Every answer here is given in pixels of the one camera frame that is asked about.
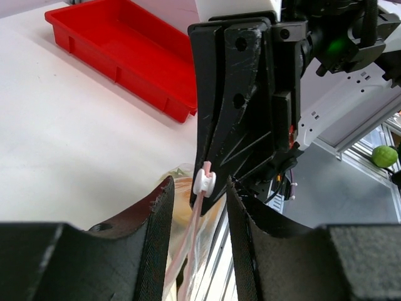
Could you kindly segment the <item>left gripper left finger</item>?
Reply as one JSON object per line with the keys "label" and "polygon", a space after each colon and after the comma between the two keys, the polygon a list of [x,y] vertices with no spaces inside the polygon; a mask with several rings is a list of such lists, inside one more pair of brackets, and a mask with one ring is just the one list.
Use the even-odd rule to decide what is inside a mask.
{"label": "left gripper left finger", "polygon": [[161,300],[173,205],[169,176],[87,231],[68,223],[2,223],[1,299]]}

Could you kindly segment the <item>clear zip top bag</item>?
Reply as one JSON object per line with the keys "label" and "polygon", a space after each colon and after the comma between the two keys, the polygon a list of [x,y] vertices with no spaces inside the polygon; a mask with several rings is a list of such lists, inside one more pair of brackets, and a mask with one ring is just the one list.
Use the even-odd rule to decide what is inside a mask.
{"label": "clear zip top bag", "polygon": [[224,194],[195,223],[189,204],[193,164],[181,164],[165,175],[174,179],[174,208],[164,280],[163,300],[194,300],[204,278],[212,241],[226,205]]}

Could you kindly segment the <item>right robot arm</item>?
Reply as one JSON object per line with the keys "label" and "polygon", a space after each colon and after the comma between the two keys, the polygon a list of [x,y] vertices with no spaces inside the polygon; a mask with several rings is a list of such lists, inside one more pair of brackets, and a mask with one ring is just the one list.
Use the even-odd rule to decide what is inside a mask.
{"label": "right robot arm", "polygon": [[206,214],[235,177],[259,200],[292,169],[310,142],[366,88],[336,88],[301,107],[301,78],[353,73],[369,65],[400,85],[400,15],[376,1],[199,1],[188,27],[197,90],[195,169],[216,173]]}

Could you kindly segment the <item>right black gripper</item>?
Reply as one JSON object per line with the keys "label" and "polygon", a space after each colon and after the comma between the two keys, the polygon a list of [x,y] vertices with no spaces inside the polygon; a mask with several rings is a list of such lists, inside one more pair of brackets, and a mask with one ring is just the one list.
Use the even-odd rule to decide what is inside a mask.
{"label": "right black gripper", "polygon": [[301,77],[313,42],[306,19],[273,28],[268,19],[209,21],[189,26],[188,34],[197,96],[195,169],[209,161],[217,176],[202,204],[206,213],[225,193],[229,176],[249,177],[273,152],[268,181],[296,165],[303,153],[296,141]]}

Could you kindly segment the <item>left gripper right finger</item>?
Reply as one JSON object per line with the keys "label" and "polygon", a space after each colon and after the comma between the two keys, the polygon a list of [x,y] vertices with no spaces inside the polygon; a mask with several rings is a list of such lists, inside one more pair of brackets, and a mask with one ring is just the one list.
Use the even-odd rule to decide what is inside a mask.
{"label": "left gripper right finger", "polygon": [[227,180],[239,300],[399,300],[400,225],[309,228]]}

